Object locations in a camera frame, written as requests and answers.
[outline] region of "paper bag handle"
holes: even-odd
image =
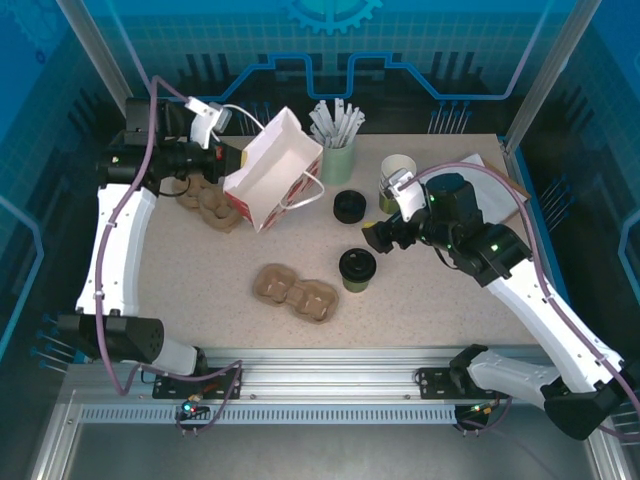
[[[324,185],[322,184],[322,182],[320,180],[318,180],[316,177],[314,177],[313,175],[311,175],[306,170],[304,172],[302,172],[302,173],[304,173],[307,177],[309,177],[311,180],[316,182],[320,186],[322,191],[319,194],[314,195],[311,198],[307,198],[306,200],[302,200],[302,201],[300,201],[298,203],[294,203],[293,205],[283,205],[282,204],[282,199],[281,199],[280,202],[279,202],[280,206],[285,210],[295,210],[296,208],[304,207],[305,205],[309,205],[311,202],[315,202],[316,200],[320,199],[324,195]]]

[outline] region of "grey floor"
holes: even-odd
[[[530,408],[501,431],[563,480],[592,478],[585,444]],[[67,480],[554,478],[511,439],[462,438],[451,426],[218,426],[181,438],[170,426],[87,425]]]

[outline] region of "brown pulp tray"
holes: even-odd
[[[329,321],[340,297],[330,285],[318,280],[298,280],[284,265],[264,267],[253,282],[253,295],[273,307],[288,305],[301,320],[320,325]]]

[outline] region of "black lid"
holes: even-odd
[[[364,218],[367,200],[354,190],[345,190],[333,201],[333,214],[342,223],[358,223]]]
[[[340,274],[345,280],[364,283],[376,273],[376,259],[364,248],[352,248],[340,257]]]

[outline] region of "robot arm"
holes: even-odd
[[[507,305],[547,352],[553,367],[511,360],[486,347],[473,345],[451,362],[457,384],[472,382],[544,409],[569,436],[586,438],[624,399],[619,385],[562,321],[545,298],[531,260],[531,251],[504,225],[483,221],[473,186],[460,174],[431,178],[426,187],[412,183],[401,171],[390,179],[387,194],[397,199],[400,212],[386,222],[363,229],[367,242],[380,253],[397,243],[406,249],[416,242],[447,252],[454,265],[473,276],[481,287]],[[640,381],[637,364],[625,364],[547,286],[554,300],[575,325],[629,378]]]
[[[98,225],[91,266],[75,313],[58,318],[58,329],[68,342],[90,357],[99,357],[95,294],[100,290],[111,358],[151,364],[178,375],[191,375],[196,369],[203,368],[202,362],[206,363],[206,359],[196,347],[169,338],[160,319],[138,317],[138,274],[147,224],[162,179],[185,179],[189,174],[202,173],[209,182],[217,183],[219,177],[238,170],[241,162],[240,150],[222,143],[210,146],[212,131],[225,128],[230,112],[194,98],[186,107],[196,116],[191,125],[190,141],[179,142],[181,128],[176,127],[171,118],[175,107],[167,101],[158,102],[151,163],[140,188],[125,204],[116,227],[111,230],[102,263],[102,285],[96,289],[95,270],[103,232],[112,211],[138,173],[149,133],[148,100],[127,101],[126,129],[109,145],[98,163]]]

